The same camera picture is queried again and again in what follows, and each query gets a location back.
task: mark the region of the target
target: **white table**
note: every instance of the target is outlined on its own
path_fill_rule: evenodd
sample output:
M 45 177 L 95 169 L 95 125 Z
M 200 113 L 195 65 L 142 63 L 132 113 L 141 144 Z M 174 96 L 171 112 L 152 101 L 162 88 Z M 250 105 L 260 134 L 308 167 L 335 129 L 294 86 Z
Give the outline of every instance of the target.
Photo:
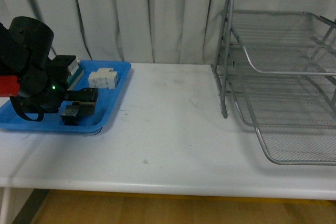
M 97 135 L 1 130 L 0 187 L 336 200 L 336 167 L 273 164 L 222 117 L 210 66 L 134 63 L 125 86 Z

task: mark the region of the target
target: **table leg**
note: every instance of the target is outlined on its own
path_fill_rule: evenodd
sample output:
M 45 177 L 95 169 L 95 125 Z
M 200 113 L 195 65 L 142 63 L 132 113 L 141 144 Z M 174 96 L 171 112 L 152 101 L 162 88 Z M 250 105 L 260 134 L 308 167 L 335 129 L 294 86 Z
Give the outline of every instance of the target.
M 11 200 L 11 188 L 5 187 L 1 204 L 0 224 L 7 224 L 10 200 Z

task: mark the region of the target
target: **metal rod frame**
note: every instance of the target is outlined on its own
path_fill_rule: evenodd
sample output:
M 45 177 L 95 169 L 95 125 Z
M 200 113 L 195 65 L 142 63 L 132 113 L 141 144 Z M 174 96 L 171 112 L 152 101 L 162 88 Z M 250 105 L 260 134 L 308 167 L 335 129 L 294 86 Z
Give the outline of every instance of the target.
M 218 89 L 219 89 L 220 104 L 221 104 L 221 107 L 222 107 L 222 114 L 223 114 L 224 118 L 228 117 L 227 108 L 226 108 L 226 104 L 225 104 L 225 94 L 227 92 L 227 90 L 226 90 L 227 89 L 227 83 L 229 82 L 229 77 L 228 77 L 228 73 L 227 73 L 229 57 L 231 57 L 232 61 L 234 62 L 234 58 L 233 58 L 233 56 L 230 55 L 230 51 L 229 51 L 231 34 L 233 34 L 233 36 L 237 40 L 240 47 L 244 50 L 244 53 L 246 54 L 246 56 L 248 58 L 248 61 L 250 61 L 245 45 L 243 44 L 241 38 L 238 36 L 236 31 L 232 27 L 233 11 L 234 11 L 234 0 L 225 0 L 225 9 L 221 13 L 222 23 L 221 23 L 221 27 L 220 27 L 221 29 L 220 29 L 218 45 L 217 45 L 217 50 L 216 50 L 217 60 L 216 60 L 216 65 L 212 65 L 212 70 L 213 70 L 213 73 L 215 75 L 215 79 L 216 79 L 217 86 L 218 86 Z M 331 29 L 335 28 L 335 23 L 334 22 L 329 22 L 328 20 L 325 20 L 323 17 L 318 17 L 316 15 L 313 15 L 313 16 L 315 16 L 318 20 L 326 23 L 327 25 L 330 25 L 330 29 L 328 30 L 325 37 L 323 38 L 323 40 L 325 40 L 330 35 Z M 224 42 L 224 46 L 225 46 L 223 55 L 221 55 L 221 53 L 220 53 L 220 49 L 221 49 L 221 46 L 222 46 L 222 41 Z M 223 66 L 222 83 L 220 83 L 220 78 L 219 78 L 219 75 L 218 75 L 218 72 L 217 72 L 217 67 L 218 67 L 221 59 L 222 59 L 222 66 Z M 241 71 L 239 70 L 239 66 L 236 66 L 236 68 L 237 68 L 236 72 L 237 72 L 238 78 L 240 80 L 242 80 L 243 77 L 242 77 Z M 244 83 L 241 82 L 240 84 L 241 84 L 241 88 L 242 88 L 241 89 L 242 93 L 245 97 L 246 104 L 247 104 L 247 107 L 248 107 L 248 110 L 249 110 L 249 113 L 250 113 L 250 116 L 251 116 L 253 126 L 255 128 L 255 132 L 256 132 L 258 140 L 261 144 L 262 151 L 264 152 L 265 156 L 271 162 L 273 162 L 275 164 L 279 164 L 279 165 L 321 165 L 321 163 L 323 163 L 323 165 L 336 165 L 336 162 L 332 162 L 332 161 L 331 162 L 328 162 L 328 161 L 325 161 L 325 162 L 303 161 L 302 162 L 302 161 L 278 161 L 276 159 L 273 159 L 270 156 L 270 154 L 268 153 L 267 147 L 266 147 L 266 145 L 263 141 L 263 136 L 260 132 L 260 128 L 259 128 L 256 116 L 254 114 L 252 104 L 251 104 L 250 99 L 248 97 L 246 88 L 244 87 Z M 238 108 L 238 112 L 240 112 L 239 116 L 243 119 L 243 116 L 241 115 L 241 111 L 240 111 L 240 108 L 239 108 L 239 105 L 237 103 L 237 99 L 235 97 L 235 94 L 234 94 L 233 90 L 232 90 L 232 93 L 234 95 L 234 99 L 235 99 L 236 106 Z

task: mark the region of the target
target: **wooden floor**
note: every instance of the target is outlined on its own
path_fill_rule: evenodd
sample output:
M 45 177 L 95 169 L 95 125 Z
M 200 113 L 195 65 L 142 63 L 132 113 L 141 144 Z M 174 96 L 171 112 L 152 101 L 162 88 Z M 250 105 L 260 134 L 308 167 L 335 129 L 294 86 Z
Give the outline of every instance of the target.
M 40 223 L 336 223 L 336 202 L 50 191 Z

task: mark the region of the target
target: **mesh tray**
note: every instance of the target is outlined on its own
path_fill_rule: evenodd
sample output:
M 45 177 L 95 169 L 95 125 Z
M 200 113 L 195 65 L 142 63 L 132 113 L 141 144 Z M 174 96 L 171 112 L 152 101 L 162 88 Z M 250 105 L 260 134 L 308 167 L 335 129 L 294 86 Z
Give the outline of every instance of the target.
M 258 73 L 242 50 L 230 54 L 236 105 L 266 156 L 278 164 L 336 164 L 334 77 Z
M 233 30 L 260 73 L 332 76 L 336 33 L 321 20 L 310 13 L 236 11 Z

